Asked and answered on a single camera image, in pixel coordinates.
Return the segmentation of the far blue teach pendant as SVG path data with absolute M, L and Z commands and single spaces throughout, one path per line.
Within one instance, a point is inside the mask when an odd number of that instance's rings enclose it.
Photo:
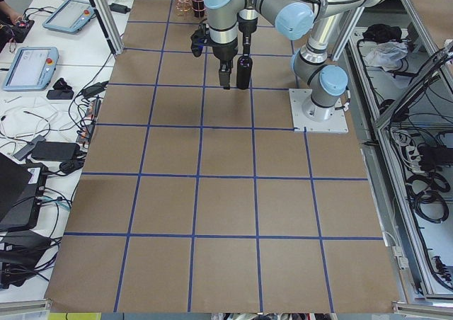
M 78 33 L 95 16 L 87 1 L 66 0 L 43 23 L 45 29 L 62 33 Z

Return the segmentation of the aluminium frame post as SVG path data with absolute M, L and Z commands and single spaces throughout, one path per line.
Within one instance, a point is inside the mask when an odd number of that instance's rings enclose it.
M 88 1 L 97 16 L 101 30 L 110 48 L 110 53 L 115 56 L 120 55 L 124 50 L 124 43 L 120 37 L 107 0 Z

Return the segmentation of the black power adapter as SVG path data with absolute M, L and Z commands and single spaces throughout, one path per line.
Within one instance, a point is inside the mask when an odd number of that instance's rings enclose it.
M 122 5 L 122 4 L 117 4 L 117 3 L 111 3 L 109 5 L 109 8 L 112 12 L 121 13 L 121 14 L 126 14 L 131 11 L 131 8 L 129 8 L 128 6 Z

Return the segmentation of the near blue teach pendant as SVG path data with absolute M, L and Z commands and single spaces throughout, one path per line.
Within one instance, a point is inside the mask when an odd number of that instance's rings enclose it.
M 20 47 L 2 89 L 8 92 L 44 90 L 51 82 L 58 59 L 56 47 Z

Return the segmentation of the black controller device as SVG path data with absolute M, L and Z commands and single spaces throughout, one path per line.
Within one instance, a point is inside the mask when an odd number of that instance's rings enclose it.
M 73 88 L 62 77 L 54 83 L 52 89 L 50 89 L 46 95 L 48 100 L 70 101 L 73 97 Z

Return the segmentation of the crumpled white cloth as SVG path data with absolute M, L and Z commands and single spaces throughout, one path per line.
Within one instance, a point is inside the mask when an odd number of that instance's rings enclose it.
M 397 70 L 408 54 L 408 47 L 402 42 L 381 43 L 372 48 L 364 62 L 370 67 L 381 67 L 384 71 Z

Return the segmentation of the black laptop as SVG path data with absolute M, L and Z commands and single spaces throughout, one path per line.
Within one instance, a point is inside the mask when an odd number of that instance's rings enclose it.
M 23 231 L 36 226 L 46 171 L 42 163 L 17 164 L 1 155 L 1 231 Z

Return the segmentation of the black power brick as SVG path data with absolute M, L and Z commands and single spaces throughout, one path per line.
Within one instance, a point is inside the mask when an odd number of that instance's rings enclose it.
M 77 143 L 39 141 L 31 157 L 42 161 L 66 161 L 73 159 L 80 150 Z

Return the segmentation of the blue teach pendant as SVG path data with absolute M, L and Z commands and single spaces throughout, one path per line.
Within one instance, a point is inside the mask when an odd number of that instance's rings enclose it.
M 66 0 L 43 23 L 45 29 L 62 33 L 78 33 L 95 16 L 87 1 Z
M 20 47 L 2 89 L 8 92 L 44 90 L 51 82 L 58 59 L 56 47 Z

